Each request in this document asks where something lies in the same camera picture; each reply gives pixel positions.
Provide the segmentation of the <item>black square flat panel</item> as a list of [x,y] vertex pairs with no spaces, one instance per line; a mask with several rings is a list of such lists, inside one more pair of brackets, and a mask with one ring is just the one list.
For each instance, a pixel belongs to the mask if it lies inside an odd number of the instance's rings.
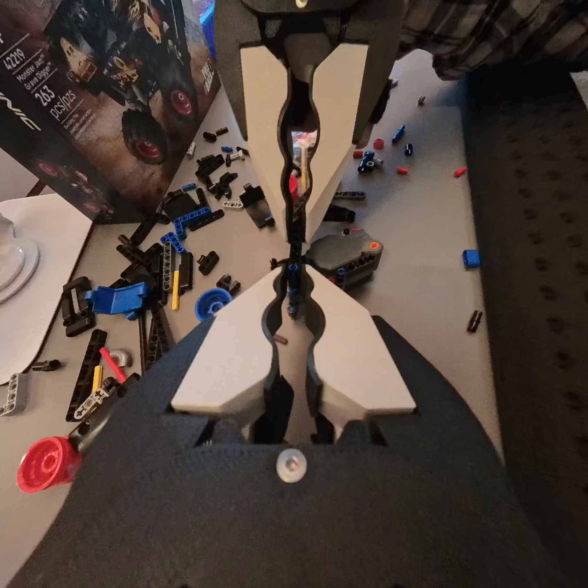
[[201,206],[187,191],[177,189],[165,196],[161,203],[161,211],[172,222],[177,218],[199,210]]

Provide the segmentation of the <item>white rounded board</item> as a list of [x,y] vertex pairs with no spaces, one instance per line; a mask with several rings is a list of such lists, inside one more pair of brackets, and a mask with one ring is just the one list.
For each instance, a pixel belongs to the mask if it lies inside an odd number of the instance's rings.
[[88,237],[92,222],[57,194],[1,202],[1,215],[18,238],[40,250],[36,272],[13,298],[1,304],[1,384],[25,371],[38,356],[56,313],[62,287]]

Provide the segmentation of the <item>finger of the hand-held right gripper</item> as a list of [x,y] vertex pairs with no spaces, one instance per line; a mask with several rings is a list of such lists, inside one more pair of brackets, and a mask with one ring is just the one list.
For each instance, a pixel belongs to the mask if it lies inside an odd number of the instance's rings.
[[240,50],[247,147],[277,230],[291,244],[292,203],[285,187],[288,157],[282,122],[291,98],[291,72],[265,46]]
[[318,137],[310,160],[311,192],[305,206],[305,242],[322,223],[355,149],[353,133],[368,46],[342,43],[315,69],[312,105]]

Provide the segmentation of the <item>light grey small connector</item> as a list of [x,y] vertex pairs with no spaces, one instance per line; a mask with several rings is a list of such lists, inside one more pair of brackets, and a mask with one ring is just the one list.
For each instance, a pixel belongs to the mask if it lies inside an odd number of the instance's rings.
[[73,420],[75,422],[80,422],[85,420],[92,412],[94,412],[97,408],[103,405],[103,403],[114,393],[116,392],[119,386],[119,382],[113,378],[108,377],[106,378],[101,387],[95,392],[92,392],[88,398],[80,404],[80,406],[76,409],[74,413]]

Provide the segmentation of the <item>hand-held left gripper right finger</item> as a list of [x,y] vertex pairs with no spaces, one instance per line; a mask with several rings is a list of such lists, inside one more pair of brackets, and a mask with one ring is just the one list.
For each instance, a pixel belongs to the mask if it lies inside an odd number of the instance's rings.
[[370,312],[316,269],[305,267],[306,400],[335,428],[409,415],[416,402]]

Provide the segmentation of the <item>black sloped panel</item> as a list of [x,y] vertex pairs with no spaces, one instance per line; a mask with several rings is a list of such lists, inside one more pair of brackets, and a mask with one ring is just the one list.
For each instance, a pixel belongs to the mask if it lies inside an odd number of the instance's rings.
[[245,184],[239,199],[243,209],[258,229],[275,226],[275,219],[260,186],[253,187],[250,183]]

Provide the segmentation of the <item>black grey motor assembly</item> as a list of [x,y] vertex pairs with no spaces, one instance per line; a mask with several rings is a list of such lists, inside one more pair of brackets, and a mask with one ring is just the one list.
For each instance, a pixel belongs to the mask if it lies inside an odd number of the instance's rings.
[[344,229],[313,242],[305,253],[305,262],[348,292],[372,279],[383,251],[383,243],[365,230]]

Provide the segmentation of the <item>black curved panel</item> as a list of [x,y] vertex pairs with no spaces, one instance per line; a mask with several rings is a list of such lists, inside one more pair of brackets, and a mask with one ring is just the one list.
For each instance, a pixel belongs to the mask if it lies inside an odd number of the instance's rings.
[[92,408],[85,413],[77,427],[68,436],[70,445],[75,452],[84,454],[88,451],[90,445],[105,428],[115,408],[129,392],[129,388],[138,383],[140,379],[141,376],[133,373],[125,383],[112,386],[106,396],[102,395],[101,401],[94,402]]

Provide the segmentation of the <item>light grey short beam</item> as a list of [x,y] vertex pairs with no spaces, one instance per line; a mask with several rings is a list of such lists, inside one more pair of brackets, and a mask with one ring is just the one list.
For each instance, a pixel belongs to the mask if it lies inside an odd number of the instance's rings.
[[8,382],[6,402],[1,406],[1,416],[15,416],[22,413],[28,402],[29,374],[14,373]]

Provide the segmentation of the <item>toy truck box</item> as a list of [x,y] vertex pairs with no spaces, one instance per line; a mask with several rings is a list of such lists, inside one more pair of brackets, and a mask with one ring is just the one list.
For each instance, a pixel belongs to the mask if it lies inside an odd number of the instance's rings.
[[1,1],[1,149],[97,224],[156,212],[219,86],[192,1]]

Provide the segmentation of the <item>blue wheel rim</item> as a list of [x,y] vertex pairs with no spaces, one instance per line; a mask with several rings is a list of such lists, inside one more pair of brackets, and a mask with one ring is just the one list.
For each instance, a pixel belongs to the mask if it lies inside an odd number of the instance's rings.
[[215,316],[233,300],[232,295],[223,288],[212,288],[204,291],[195,302],[194,312],[199,322]]

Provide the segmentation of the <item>black rectangular frame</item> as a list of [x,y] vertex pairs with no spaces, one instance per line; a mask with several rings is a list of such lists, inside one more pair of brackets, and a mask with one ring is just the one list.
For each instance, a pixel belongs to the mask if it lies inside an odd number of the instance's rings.
[[66,337],[78,336],[96,326],[92,302],[85,299],[85,295],[91,290],[91,282],[86,276],[63,285],[60,309]]

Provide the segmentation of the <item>scattered red blue pins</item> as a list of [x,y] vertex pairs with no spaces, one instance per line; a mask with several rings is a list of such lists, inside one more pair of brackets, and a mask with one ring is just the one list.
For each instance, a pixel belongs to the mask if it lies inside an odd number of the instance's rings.
[[[401,139],[403,139],[406,135],[406,131],[406,125],[400,126],[395,131],[395,133],[393,134],[388,143],[390,143],[391,146],[400,145]],[[359,174],[367,174],[373,172],[376,169],[381,169],[384,165],[384,161],[377,155],[377,152],[382,151],[386,145],[387,142],[384,140],[384,138],[378,137],[372,143],[372,150],[368,149],[354,152],[354,158],[358,159],[359,161],[359,164],[357,166],[357,172]],[[406,158],[413,157],[414,151],[415,150],[412,143],[407,143],[404,146],[403,153]],[[409,169],[406,165],[400,165],[397,167],[396,173],[398,175],[405,176],[409,174]]]

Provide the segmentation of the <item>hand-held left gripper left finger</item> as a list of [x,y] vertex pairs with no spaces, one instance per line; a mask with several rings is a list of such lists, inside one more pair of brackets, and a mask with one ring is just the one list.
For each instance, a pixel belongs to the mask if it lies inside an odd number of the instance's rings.
[[254,443],[283,443],[293,389],[280,370],[286,268],[276,268],[219,310],[172,398],[177,411],[249,427]]

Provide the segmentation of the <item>black angled connector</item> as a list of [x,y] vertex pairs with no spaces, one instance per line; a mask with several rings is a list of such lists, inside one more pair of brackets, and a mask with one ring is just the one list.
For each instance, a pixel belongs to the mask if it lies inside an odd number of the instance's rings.
[[238,173],[224,173],[217,182],[213,183],[211,180],[207,185],[208,192],[213,195],[217,200],[226,198],[232,199],[232,188],[231,183],[238,178]]
[[196,160],[198,168],[195,172],[197,179],[206,186],[210,186],[212,181],[211,174],[216,172],[221,166],[225,165],[225,158],[222,154],[208,155]]

